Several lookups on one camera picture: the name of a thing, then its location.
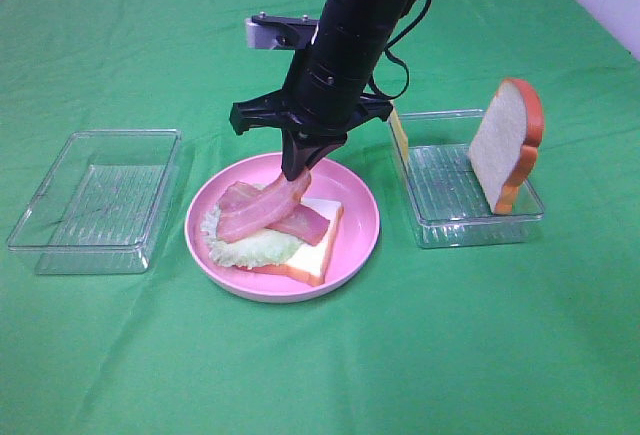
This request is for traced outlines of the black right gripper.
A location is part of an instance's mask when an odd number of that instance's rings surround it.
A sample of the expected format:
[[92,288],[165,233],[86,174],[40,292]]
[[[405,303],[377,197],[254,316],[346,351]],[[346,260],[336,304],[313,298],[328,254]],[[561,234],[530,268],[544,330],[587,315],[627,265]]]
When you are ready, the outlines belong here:
[[310,49],[298,50],[280,89],[232,105],[229,120],[236,134],[257,128],[281,132],[287,179],[297,179],[343,146],[350,130],[391,115],[390,101],[364,93],[378,57],[366,60],[351,52],[335,61],[332,67]]

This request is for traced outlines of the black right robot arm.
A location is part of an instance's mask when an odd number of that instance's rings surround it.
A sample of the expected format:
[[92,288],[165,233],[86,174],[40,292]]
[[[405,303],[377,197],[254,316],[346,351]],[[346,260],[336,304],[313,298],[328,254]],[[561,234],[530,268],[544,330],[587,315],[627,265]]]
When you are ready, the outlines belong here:
[[343,145],[350,130],[385,120],[390,99],[369,85],[393,30],[416,0],[326,0],[319,19],[265,14],[246,21],[247,43],[294,55],[281,89],[233,104],[237,134],[258,127],[282,133],[281,168],[293,181]]

